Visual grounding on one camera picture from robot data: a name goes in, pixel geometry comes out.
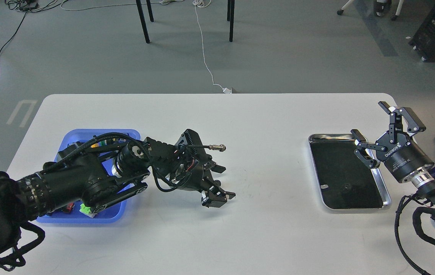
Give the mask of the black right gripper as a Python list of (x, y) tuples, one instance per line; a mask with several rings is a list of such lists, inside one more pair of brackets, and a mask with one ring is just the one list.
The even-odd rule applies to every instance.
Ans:
[[(390, 127), (376, 141), (378, 145), (368, 143), (359, 130), (352, 129), (351, 134), (357, 141), (354, 151), (357, 158), (369, 169), (378, 168), (380, 160), (399, 183), (419, 168), (431, 169), (434, 162), (411, 137), (427, 129), (418, 115), (409, 107), (390, 106), (385, 101), (379, 101), (378, 105), (390, 115)], [(377, 151), (378, 160), (372, 158), (367, 149)]]

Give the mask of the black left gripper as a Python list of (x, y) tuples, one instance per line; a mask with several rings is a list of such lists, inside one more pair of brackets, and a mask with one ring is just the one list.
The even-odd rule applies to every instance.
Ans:
[(177, 170), (173, 187), (185, 191), (198, 191), (202, 195), (203, 207), (219, 208), (236, 196), (234, 192), (224, 191), (212, 176), (212, 171), (223, 173), (225, 170), (226, 167), (217, 164), (210, 154), (204, 153), (203, 157), (192, 155), (189, 162), (182, 164)]

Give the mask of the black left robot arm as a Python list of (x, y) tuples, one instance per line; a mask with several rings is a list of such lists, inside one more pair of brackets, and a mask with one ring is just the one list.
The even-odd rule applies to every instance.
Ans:
[(150, 175), (163, 192), (197, 191), (204, 207), (222, 207), (235, 193), (212, 177), (225, 167), (206, 150), (226, 147), (206, 146), (191, 129), (175, 144), (109, 132), (71, 144), (58, 152), (60, 160), (22, 179), (0, 171), (0, 268), (24, 266), (24, 254), (45, 239), (44, 230), (32, 223), (36, 218), (76, 201), (97, 214), (146, 190)]

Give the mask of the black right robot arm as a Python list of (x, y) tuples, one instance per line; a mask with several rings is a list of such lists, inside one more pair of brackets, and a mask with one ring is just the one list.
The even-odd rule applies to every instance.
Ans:
[(394, 107), (385, 101), (378, 103), (390, 117), (388, 130), (374, 143), (368, 143), (357, 130), (351, 130), (356, 140), (355, 155), (369, 169), (383, 163), (397, 182), (411, 182), (417, 191), (405, 195), (399, 202), (394, 221), (394, 235), (404, 259), (418, 273), (427, 271), (415, 264), (402, 248), (399, 239), (399, 219), (409, 202), (419, 204), (412, 214), (415, 233), (435, 246), (435, 164), (414, 141), (413, 136), (426, 130), (415, 112), (408, 107)]

